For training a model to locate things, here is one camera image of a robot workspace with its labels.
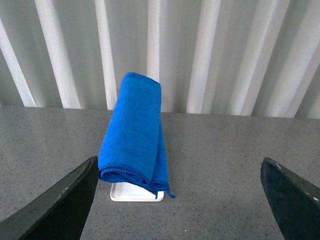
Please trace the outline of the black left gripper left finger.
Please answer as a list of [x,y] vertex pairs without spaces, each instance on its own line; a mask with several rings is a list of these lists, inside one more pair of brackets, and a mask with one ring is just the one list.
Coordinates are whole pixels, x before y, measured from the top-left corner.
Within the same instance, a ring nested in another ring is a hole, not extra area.
[[90,157],[24,208],[0,223],[2,240],[78,240],[98,183],[98,158]]

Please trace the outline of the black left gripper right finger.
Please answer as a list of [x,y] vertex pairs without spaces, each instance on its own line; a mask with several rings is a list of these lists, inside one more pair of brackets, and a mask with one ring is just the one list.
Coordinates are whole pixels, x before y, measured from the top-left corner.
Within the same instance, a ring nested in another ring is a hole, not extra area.
[[276,223],[286,240],[320,238],[320,188],[266,157],[260,180]]

